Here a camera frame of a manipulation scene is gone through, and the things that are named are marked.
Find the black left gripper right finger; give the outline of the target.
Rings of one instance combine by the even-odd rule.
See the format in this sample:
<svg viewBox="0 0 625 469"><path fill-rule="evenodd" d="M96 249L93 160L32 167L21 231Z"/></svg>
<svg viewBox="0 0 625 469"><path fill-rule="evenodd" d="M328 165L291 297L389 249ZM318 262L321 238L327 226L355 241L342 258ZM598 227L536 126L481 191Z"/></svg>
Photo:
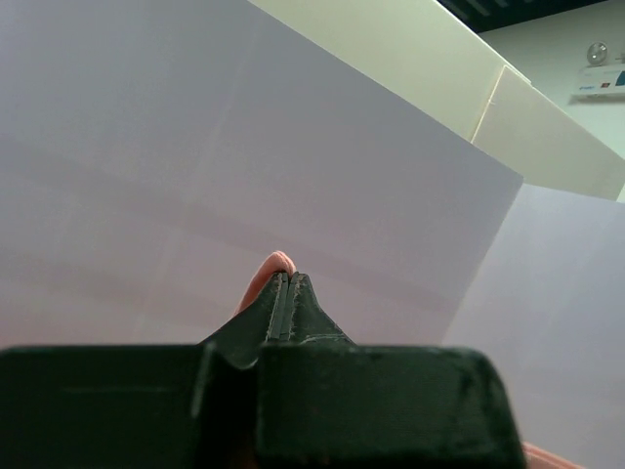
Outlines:
<svg viewBox="0 0 625 469"><path fill-rule="evenodd" d="M263 468L526 464L505 385L483 353L357 345L305 275L283 284L256 370Z"/></svg>

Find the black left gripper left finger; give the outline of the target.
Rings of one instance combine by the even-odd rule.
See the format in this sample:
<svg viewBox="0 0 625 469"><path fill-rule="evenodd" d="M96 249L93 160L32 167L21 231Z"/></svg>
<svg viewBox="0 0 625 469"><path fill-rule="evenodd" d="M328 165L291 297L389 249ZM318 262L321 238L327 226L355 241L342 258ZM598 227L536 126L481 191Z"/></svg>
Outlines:
<svg viewBox="0 0 625 469"><path fill-rule="evenodd" d="M1 353L5 468L227 468L254 427L258 350L285 274L197 344Z"/></svg>

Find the light pink t shirt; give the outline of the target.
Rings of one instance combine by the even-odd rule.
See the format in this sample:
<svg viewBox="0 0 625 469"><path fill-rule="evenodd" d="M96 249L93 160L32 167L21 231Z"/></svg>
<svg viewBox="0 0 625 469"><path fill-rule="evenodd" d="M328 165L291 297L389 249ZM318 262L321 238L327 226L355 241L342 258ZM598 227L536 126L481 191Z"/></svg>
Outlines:
<svg viewBox="0 0 625 469"><path fill-rule="evenodd" d="M295 263L287 254L282 251L274 251L252 276L231 316L235 318L252 305L274 274L287 274L287 277L291 278L296 270Z"/></svg>

